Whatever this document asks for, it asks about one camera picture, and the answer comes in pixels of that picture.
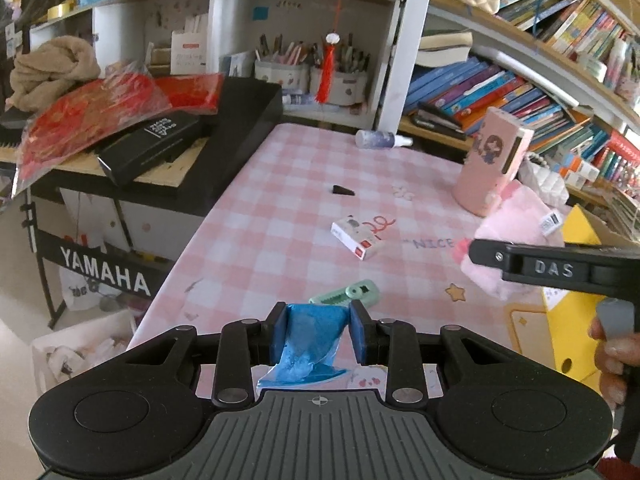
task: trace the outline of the pen holder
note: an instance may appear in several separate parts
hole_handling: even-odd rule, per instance
[[[306,93],[309,88],[309,65],[256,61],[255,78],[268,83],[277,83],[284,90],[302,90]]]
[[[312,67],[311,88],[312,95],[318,93],[322,70]],[[327,103],[339,106],[351,106],[365,101],[365,88],[367,87],[366,72],[334,72],[331,81],[331,90]]]

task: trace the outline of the label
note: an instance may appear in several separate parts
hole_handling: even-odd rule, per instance
[[[540,221],[540,230],[545,236],[549,236],[551,233],[557,231],[562,227],[564,219],[557,209],[553,209],[551,213],[542,217]]]
[[[549,312],[555,309],[558,304],[564,300],[570,290],[562,290],[562,288],[551,288],[545,286],[542,288],[542,298],[545,301],[546,310]]]

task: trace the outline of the small white box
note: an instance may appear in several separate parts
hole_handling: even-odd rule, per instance
[[[360,260],[373,256],[382,245],[382,240],[376,238],[376,235],[351,215],[335,221],[331,226],[331,234]]]
[[[206,53],[206,32],[172,32],[171,74],[204,74],[207,69]]]
[[[322,70],[313,67],[311,69],[311,88],[313,95],[318,93]],[[367,87],[366,72],[334,72],[331,80],[331,89],[327,103],[339,106],[351,106],[365,101],[365,88]]]
[[[285,90],[302,90],[309,88],[309,66],[286,65],[271,61],[255,62],[255,78],[268,83],[276,83]]]

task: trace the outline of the white bag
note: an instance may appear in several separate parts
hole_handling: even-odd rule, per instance
[[[530,158],[535,158],[542,166],[535,164],[529,160]],[[569,200],[569,192],[566,190],[562,176],[551,171],[542,157],[533,152],[527,153],[522,161],[518,178],[550,207],[563,206]]]

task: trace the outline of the human hand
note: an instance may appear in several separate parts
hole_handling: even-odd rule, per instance
[[[595,363],[602,371],[602,396],[611,404],[624,404],[626,381],[622,373],[625,365],[640,366],[640,333],[606,341],[604,329],[596,318],[589,327],[589,337],[600,342],[596,348]]]

